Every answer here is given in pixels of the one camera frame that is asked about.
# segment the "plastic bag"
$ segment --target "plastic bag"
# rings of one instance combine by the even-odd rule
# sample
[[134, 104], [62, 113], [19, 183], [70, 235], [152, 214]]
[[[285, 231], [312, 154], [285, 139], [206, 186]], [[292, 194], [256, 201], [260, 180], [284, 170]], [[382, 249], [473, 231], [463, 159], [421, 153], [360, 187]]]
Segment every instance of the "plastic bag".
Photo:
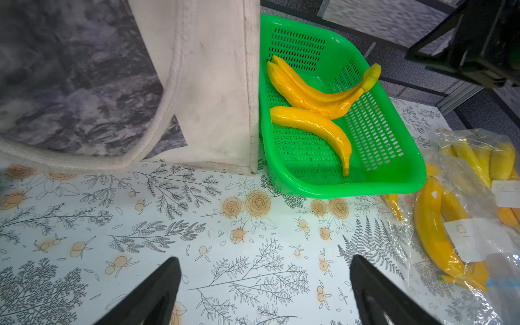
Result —
[[[426, 163], [438, 167], [425, 185], [436, 190], [425, 192], [424, 187], [399, 196], [404, 220], [387, 218], [408, 294], [443, 324], [518, 323], [520, 246], [518, 238], [511, 240], [518, 234], [499, 222], [494, 195], [466, 160], [434, 150], [422, 153]], [[427, 195], [432, 199], [425, 207]], [[442, 203], [454, 207], [441, 209]], [[431, 222], [435, 213], [442, 225]], [[452, 220], [450, 229], [460, 230], [459, 235], [448, 235], [445, 219]]]
[[[509, 137], [481, 128], [449, 131], [437, 130], [440, 151], [464, 158], [479, 175], [487, 187], [492, 182], [520, 180], [515, 164], [519, 165], [517, 154]], [[520, 209], [511, 208], [504, 200], [497, 199], [497, 214], [507, 226], [520, 232]]]

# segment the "table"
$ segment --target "table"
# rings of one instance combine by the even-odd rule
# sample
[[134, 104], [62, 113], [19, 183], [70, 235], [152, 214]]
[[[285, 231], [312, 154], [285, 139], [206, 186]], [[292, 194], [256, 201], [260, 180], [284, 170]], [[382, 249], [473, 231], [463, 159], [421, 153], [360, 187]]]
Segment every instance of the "table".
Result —
[[[434, 107], [392, 102], [421, 148], [449, 128]], [[0, 324], [91, 324], [170, 256], [183, 273], [175, 325], [358, 325], [353, 254], [406, 289], [380, 197], [287, 197], [262, 154], [254, 176], [161, 162], [73, 175], [4, 161]]]

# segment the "yellow banana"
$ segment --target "yellow banana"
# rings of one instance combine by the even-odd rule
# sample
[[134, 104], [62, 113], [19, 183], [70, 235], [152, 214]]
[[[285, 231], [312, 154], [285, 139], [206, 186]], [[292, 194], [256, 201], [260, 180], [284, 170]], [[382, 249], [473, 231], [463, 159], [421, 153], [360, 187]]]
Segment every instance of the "yellow banana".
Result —
[[271, 108], [270, 113], [272, 122], [277, 125], [311, 132], [325, 140], [340, 157], [343, 176], [348, 176], [352, 146], [339, 126], [317, 112], [301, 108], [276, 106]]
[[441, 147], [440, 152], [456, 157], [455, 150], [452, 145]]
[[492, 180], [506, 180], [511, 176], [515, 163], [515, 148], [509, 142], [496, 145], [497, 150], [491, 154], [489, 174]]
[[440, 217], [443, 187], [435, 177], [429, 177], [419, 191], [414, 207], [415, 229], [424, 249], [432, 261], [453, 278], [455, 283], [465, 283], [473, 288], [487, 291], [486, 286], [466, 273], [462, 262], [451, 246]]
[[347, 98], [323, 102], [303, 92], [281, 67], [272, 62], [267, 62], [267, 74], [272, 85], [291, 106], [320, 113], [329, 120], [343, 117], [352, 104], [365, 93], [363, 88], [359, 87]]
[[[469, 274], [475, 279], [477, 283], [486, 283], [489, 279], [489, 273], [486, 269], [486, 264], [484, 262], [474, 262], [470, 264], [468, 270], [466, 270], [466, 274]], [[439, 276], [439, 280], [444, 281], [446, 283], [455, 283], [460, 285], [463, 288], [471, 290], [468, 284], [464, 280], [455, 279], [451, 276]], [[482, 291], [487, 291], [487, 287], [483, 284]]]
[[471, 149], [478, 159], [478, 165], [482, 169], [482, 172], [486, 175], [486, 179], [484, 180], [484, 182], [486, 182], [487, 179], [489, 179], [489, 165], [491, 163], [492, 150], [484, 146], [471, 146]]
[[397, 194], [385, 194], [381, 195], [381, 197], [386, 202], [390, 210], [392, 210], [392, 214], [397, 220], [405, 220], [405, 217], [402, 215], [401, 208], [399, 207], [399, 202], [397, 201]]
[[455, 221], [460, 219], [469, 219], [466, 210], [453, 192], [448, 191], [443, 186], [443, 198], [440, 204], [440, 212], [446, 221]]
[[[453, 194], [453, 192], [448, 191], [443, 186], [443, 197], [440, 203], [440, 212], [442, 213], [444, 219], [449, 221], [455, 221], [460, 219], [469, 219], [470, 217], [467, 215], [466, 210], [460, 204], [457, 197]], [[470, 269], [466, 270], [466, 273], [471, 274], [473, 278], [481, 284], [487, 282], [489, 275], [486, 269], [486, 265], [483, 262], [474, 262], [470, 264]], [[464, 281], [455, 280], [450, 276], [441, 276], [440, 279], [444, 282], [452, 282], [456, 283], [462, 287], [469, 289]]]
[[516, 218], [513, 210], [510, 207], [499, 207], [497, 210], [498, 219], [511, 228], [514, 228], [516, 231], [520, 232], [520, 225], [518, 223], [518, 219]]
[[381, 75], [381, 66], [379, 64], [374, 64], [367, 71], [365, 71], [363, 74], [363, 80], [353, 88], [340, 93], [326, 94], [307, 85], [307, 83], [303, 81], [303, 79], [296, 73], [296, 71], [294, 71], [293, 68], [288, 65], [287, 62], [285, 62], [282, 58], [273, 55], [271, 61], [278, 65], [283, 71], [285, 71], [285, 73], [287, 73], [287, 75], [301, 91], [324, 103], [345, 99], [351, 96], [360, 87], [363, 88], [365, 92], [368, 92], [370, 89], [372, 89]]
[[464, 158], [473, 168], [473, 170], [477, 173], [477, 175], [484, 181], [487, 187], [491, 187], [491, 179], [489, 179], [489, 174], [484, 173], [482, 168], [478, 163], [478, 158], [471, 149], [470, 145], [467, 143], [467, 140], [464, 139], [461, 142], [457, 142], [453, 145], [455, 152], [457, 153], [457, 157]]
[[435, 166], [435, 165], [432, 165], [430, 164], [429, 162], [425, 161], [424, 162], [425, 165], [426, 165], [426, 175], [428, 177], [430, 176], [437, 176], [439, 175], [439, 167]]

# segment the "white label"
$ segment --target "white label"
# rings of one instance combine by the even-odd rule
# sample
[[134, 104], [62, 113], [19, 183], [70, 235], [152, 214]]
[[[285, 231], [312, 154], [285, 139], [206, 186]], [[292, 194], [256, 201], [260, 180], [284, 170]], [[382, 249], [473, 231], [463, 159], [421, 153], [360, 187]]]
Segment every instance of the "white label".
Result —
[[491, 192], [495, 195], [497, 206], [520, 207], [520, 181], [494, 180]]
[[444, 227], [464, 262], [482, 262], [489, 254], [513, 251], [508, 233], [495, 220], [461, 219], [446, 222]]

